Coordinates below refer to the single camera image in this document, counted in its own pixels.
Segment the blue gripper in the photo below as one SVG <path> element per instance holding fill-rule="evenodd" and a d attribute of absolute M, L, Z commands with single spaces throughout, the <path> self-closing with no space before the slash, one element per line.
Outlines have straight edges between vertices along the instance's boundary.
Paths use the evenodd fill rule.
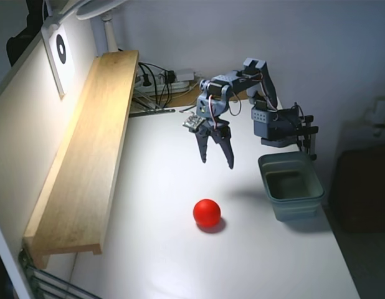
<path fill-rule="evenodd" d="M 196 102 L 195 137 L 203 163 L 207 161 L 207 142 L 212 137 L 227 160 L 230 169 L 234 168 L 234 153 L 231 146 L 231 129 L 229 122 L 221 115 L 229 109 L 228 99 L 221 96 L 201 93 Z"/>

